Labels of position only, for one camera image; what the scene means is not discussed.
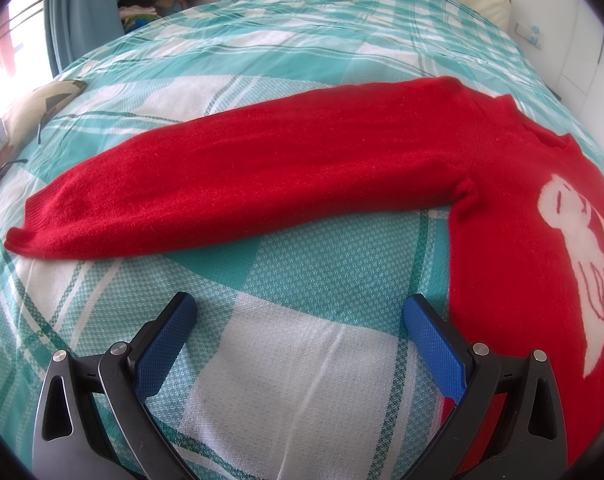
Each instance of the curtain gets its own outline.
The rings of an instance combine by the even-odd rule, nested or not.
[[[87,52],[124,35],[118,0],[44,0],[44,22],[54,76]]]

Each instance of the blue textured pad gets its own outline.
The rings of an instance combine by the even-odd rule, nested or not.
[[[442,395],[456,404],[466,390],[464,366],[420,304],[413,298],[404,302],[404,325],[418,352],[426,362]]]
[[[175,359],[195,325],[198,308],[186,294],[136,366],[136,395],[140,402],[160,391]]]

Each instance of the bed sheet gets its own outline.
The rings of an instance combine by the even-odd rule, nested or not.
[[[533,120],[571,132],[604,173],[604,154],[513,41],[453,0],[223,0],[65,70],[61,78],[88,88],[0,184],[0,432],[20,458],[31,462],[52,353],[130,340],[184,290],[198,322],[147,405],[202,479],[399,478],[441,416],[400,306],[421,292],[447,315],[446,207],[340,216],[143,258],[31,260],[2,240],[27,196],[145,130],[315,88],[441,75],[512,94]]]

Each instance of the plaid bedspread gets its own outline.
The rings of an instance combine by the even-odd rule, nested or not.
[[[21,459],[31,462],[52,353],[130,340],[184,290],[198,323],[147,405],[202,479],[399,478],[442,409],[400,306],[421,292],[447,314],[446,208],[341,216],[143,258],[31,260],[2,240],[26,197],[145,130],[315,88],[439,75],[511,93],[535,121],[571,132],[604,172],[594,140],[513,41],[452,0],[223,0],[151,23],[61,74],[87,90],[0,184],[0,432]]]

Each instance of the cartoon graphic on sweater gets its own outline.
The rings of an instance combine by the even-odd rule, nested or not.
[[[566,251],[578,284],[586,336],[584,375],[589,375],[604,349],[604,253],[591,229],[595,209],[560,176],[554,174],[540,192],[538,211],[564,235]],[[604,218],[595,211],[604,231]]]

